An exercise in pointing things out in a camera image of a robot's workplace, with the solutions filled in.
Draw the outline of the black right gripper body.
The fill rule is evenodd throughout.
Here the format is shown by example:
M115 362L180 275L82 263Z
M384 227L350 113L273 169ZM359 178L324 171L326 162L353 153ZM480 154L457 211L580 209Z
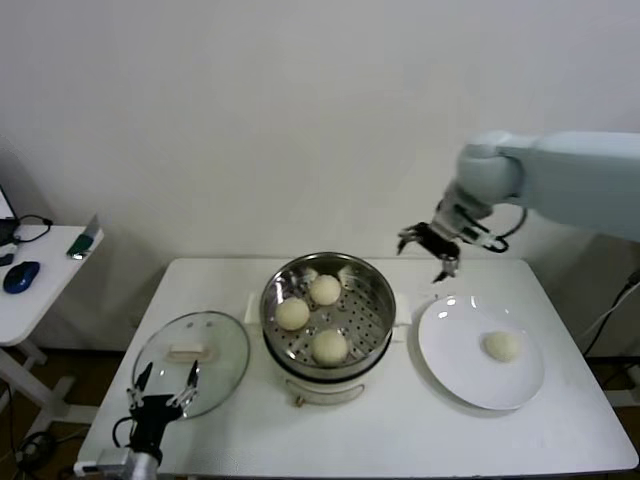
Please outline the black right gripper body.
M441 237L428 223L419 224L419 244L435 258L459 257L459 246Z

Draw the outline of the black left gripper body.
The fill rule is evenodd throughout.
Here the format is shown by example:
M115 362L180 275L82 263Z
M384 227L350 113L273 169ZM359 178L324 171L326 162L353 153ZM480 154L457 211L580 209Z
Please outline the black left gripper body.
M160 453L167 425L182 417L182 407L172 396L144 396L130 414L135 423L130 447L136 453Z

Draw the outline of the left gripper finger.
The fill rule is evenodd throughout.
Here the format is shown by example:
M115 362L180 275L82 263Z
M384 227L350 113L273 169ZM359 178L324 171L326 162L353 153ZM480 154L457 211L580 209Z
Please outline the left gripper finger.
M171 396L165 403L169 407L186 409L197 395L198 386L198 362L194 361L189 371L184 388Z
M130 409L143 405L143 393L153 369L153 363L149 362L145 369L136 377L133 385L126 390Z

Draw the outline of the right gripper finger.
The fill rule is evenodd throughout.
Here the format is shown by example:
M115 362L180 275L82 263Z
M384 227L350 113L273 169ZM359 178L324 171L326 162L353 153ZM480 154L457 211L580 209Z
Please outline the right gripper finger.
M422 225L411 225L409 227L403 228L398 233L398 243L397 243L397 253L401 254L405 248L410 244L417 244L420 247L423 246L423 226Z
M443 282L449 278L455 278L458 267L459 267L459 258L454 256L442 256L440 258L441 262L441 270L433 279L432 283L436 284L439 282Z

